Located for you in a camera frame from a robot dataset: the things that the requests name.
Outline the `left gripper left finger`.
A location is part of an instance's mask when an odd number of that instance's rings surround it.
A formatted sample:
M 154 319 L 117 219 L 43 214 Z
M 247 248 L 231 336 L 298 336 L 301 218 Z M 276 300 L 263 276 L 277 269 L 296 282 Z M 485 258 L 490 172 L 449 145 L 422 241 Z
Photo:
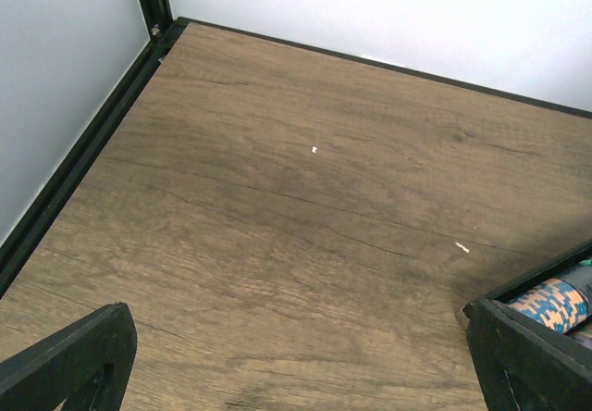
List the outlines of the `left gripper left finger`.
M 118 410 L 137 351 L 124 303 L 91 314 L 1 362 L 3 410 Z

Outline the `black poker set case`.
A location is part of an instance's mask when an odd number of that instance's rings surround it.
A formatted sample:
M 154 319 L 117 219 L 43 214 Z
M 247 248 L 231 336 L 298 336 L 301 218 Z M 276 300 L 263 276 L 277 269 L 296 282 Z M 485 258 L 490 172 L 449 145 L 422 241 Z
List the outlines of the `black poker set case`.
M 561 334 L 591 316 L 591 242 L 481 296 Z

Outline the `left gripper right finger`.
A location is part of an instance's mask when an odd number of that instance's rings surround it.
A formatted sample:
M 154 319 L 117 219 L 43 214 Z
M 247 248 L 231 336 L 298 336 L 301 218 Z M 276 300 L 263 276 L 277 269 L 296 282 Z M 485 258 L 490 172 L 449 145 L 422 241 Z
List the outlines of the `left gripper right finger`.
M 589 410 L 591 350 L 498 301 L 474 302 L 467 342 L 489 410 Z

